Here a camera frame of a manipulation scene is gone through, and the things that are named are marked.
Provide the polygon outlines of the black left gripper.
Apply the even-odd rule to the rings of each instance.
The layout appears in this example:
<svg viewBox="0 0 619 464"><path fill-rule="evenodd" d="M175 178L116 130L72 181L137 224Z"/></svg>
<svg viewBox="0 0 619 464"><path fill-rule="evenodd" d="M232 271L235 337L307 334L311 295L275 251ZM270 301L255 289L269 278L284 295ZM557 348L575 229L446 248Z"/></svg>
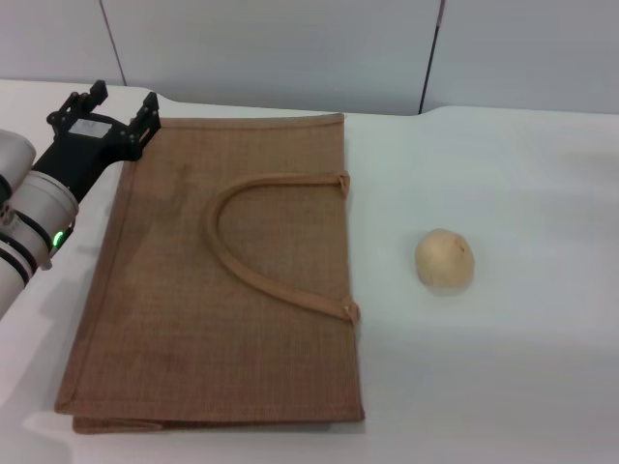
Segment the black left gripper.
<svg viewBox="0 0 619 464"><path fill-rule="evenodd" d="M72 92L46 118L54 130L53 142L32 170L58 181L76 201L83 200L111 164L140 160L143 150L161 128L158 95L150 92L129 124L129 141L120 135L126 128L123 124L97 114L95 122L111 125L102 138L70 132L77 119L89 115L107 97L106 83L99 79L87 93Z"/></svg>

